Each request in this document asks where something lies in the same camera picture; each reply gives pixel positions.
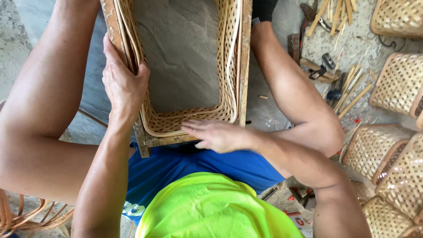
knee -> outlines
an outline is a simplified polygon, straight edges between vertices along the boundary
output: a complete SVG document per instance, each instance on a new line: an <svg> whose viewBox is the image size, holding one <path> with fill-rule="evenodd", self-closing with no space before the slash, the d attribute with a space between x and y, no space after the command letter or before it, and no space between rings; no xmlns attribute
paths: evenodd
<svg viewBox="0 0 423 238"><path fill-rule="evenodd" d="M326 121L319 131L322 143L320 153L326 157L331 157L342 148L345 139L338 118Z"/></svg>

rectangular basket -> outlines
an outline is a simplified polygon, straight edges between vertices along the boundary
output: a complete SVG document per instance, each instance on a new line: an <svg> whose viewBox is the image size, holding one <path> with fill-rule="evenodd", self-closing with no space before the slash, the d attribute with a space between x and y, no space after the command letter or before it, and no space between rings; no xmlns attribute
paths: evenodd
<svg viewBox="0 0 423 238"><path fill-rule="evenodd" d="M416 127L423 129L422 65L423 55L390 55L370 96L370 105L417 118Z"/></svg>
<svg viewBox="0 0 423 238"><path fill-rule="evenodd" d="M102 0L102 7L112 43L122 50L121 57L125 58L128 68L133 73L137 72L138 65L147 62L147 58L136 27L133 0ZM236 121L240 96L243 0L218 0L217 7L218 104L214 107L157 113L151 105L148 91L140 109L141 122L148 134L155 137L183 135L181 123L191 119Z"/></svg>
<svg viewBox="0 0 423 238"><path fill-rule="evenodd" d="M363 125L354 134L342 162L377 185L413 134L400 125Z"/></svg>
<svg viewBox="0 0 423 238"><path fill-rule="evenodd" d="M423 134L414 135L375 193L421 224L423 219Z"/></svg>
<svg viewBox="0 0 423 238"><path fill-rule="evenodd" d="M379 35L423 37L423 1L378 0L370 28Z"/></svg>
<svg viewBox="0 0 423 238"><path fill-rule="evenodd" d="M405 238L418 229L406 215L379 196L364 205L363 213L373 238Z"/></svg>

unfinished basket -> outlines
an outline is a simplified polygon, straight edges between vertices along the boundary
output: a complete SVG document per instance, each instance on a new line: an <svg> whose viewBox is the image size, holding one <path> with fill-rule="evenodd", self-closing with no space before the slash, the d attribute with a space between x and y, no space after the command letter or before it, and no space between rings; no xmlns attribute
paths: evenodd
<svg viewBox="0 0 423 238"><path fill-rule="evenodd" d="M363 213L373 238L403 238L418 229L406 215L379 196L364 205Z"/></svg>
<svg viewBox="0 0 423 238"><path fill-rule="evenodd" d="M35 231L48 230L60 226L72 217L74 213L73 208L63 215L60 215L60 213L62 213L67 207L67 204L65 204L58 212L53 210L54 205L55 202L50 203L48 200L40 199L40 206L38 208L23 214L24 195L20 194L19 212L16 215L10 211L7 196L5 192L0 189L0 237L8 237L12 235L16 229L29 231L30 237ZM40 222L32 221L35 216L39 215L43 211L46 211L46 214Z"/></svg>
<svg viewBox="0 0 423 238"><path fill-rule="evenodd" d="M394 53L389 56L370 96L370 105L417 118L423 129L423 55Z"/></svg>
<svg viewBox="0 0 423 238"><path fill-rule="evenodd" d="M413 134L400 125L363 125L354 134L342 162L377 185Z"/></svg>
<svg viewBox="0 0 423 238"><path fill-rule="evenodd" d="M156 113L151 105L150 92L140 110L145 130L156 137L168 137L185 134L181 131L181 123L185 120L221 120L234 123L239 108L239 80L240 80L240 50L242 24L242 0L218 0L219 12L217 33L217 80L219 84L219 102L214 107L192 108L169 113ZM112 16L114 7L116 16ZM122 45L121 57L127 62L128 68L136 73L141 62L147 62L140 41L133 12L133 0L102 0L103 12L108 25L110 39L115 47ZM117 34L110 27L117 17L118 33L122 42L113 42L113 34Z"/></svg>
<svg viewBox="0 0 423 238"><path fill-rule="evenodd" d="M416 224L423 219L423 134L414 135L375 193Z"/></svg>
<svg viewBox="0 0 423 238"><path fill-rule="evenodd" d="M370 28L379 35L423 37L423 0L378 0Z"/></svg>

forearm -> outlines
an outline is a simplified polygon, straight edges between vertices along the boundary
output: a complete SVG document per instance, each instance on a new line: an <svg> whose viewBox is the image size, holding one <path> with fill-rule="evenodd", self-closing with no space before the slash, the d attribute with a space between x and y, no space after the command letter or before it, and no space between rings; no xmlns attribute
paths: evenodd
<svg viewBox="0 0 423 238"><path fill-rule="evenodd" d="M300 183L313 188L348 181L342 171L321 153L267 133L254 132L249 149L263 155L284 177L293 175Z"/></svg>
<svg viewBox="0 0 423 238"><path fill-rule="evenodd" d="M293 175L314 189L314 237L371 237L351 182L335 163L304 146L266 133L255 134L251 149L284 177Z"/></svg>
<svg viewBox="0 0 423 238"><path fill-rule="evenodd" d="M75 205L73 237L119 237L131 127L110 123Z"/></svg>

concrete floor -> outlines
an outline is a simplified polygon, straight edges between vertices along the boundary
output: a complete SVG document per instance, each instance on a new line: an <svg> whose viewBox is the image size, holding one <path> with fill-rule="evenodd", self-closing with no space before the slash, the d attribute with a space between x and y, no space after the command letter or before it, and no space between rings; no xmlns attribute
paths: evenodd
<svg viewBox="0 0 423 238"><path fill-rule="evenodd" d="M7 98L14 78L27 55L40 39L54 5L54 0L1 0L0 6L0 100ZM297 33L302 20L300 1L279 1L273 20L273 28L281 44L286 48L287 36ZM370 32L369 22L376 0L358 2L358 12L354 13L354 23L346 27L334 49L335 37L317 27L310 38L304 42L304 57L315 62L321 61L321 55L329 52L336 59L342 50L339 68L348 71L350 64L360 61L364 69L379 73L392 49L379 47L377 37ZM143 0L136 1L136 19L142 41L151 68L152 103L157 111L196 106L208 106L217 102L217 83L215 66L217 11L212 0ZM106 32L103 15L97 16L96 26L91 40L85 75L84 92L81 108L107 123L110 102L104 91L101 72L105 66L102 53L102 37ZM355 38L366 37L368 42ZM407 40L402 52L421 53L422 41ZM368 77L358 88L360 91L374 80ZM327 83L315 82L321 92L329 87ZM176 100L169 100L169 95ZM258 95L269 96L268 100ZM354 127L354 119L360 117L368 123L400 123L406 116L375 109L369 106L367 93L341 123L349 130ZM251 54L248 88L247 120L252 126L271 131L283 129L287 119L277 108L263 75ZM95 122L77 114L69 126L71 138L77 143L99 144L105 129ZM338 156L331 158L338 161ZM363 182L374 189L370 182L347 166L339 164L351 180ZM294 179L279 184L279 191L268 202L281 210L298 211L300 207L292 201L286 201L289 194L283 190L286 186L296 185ZM16 195L10 194L12 207L16 209ZM36 205L35 198L27 198ZM313 211L301 211L311 221ZM122 232L128 232L130 223L122 220ZM63 237L57 230L37 233L35 237Z"/></svg>

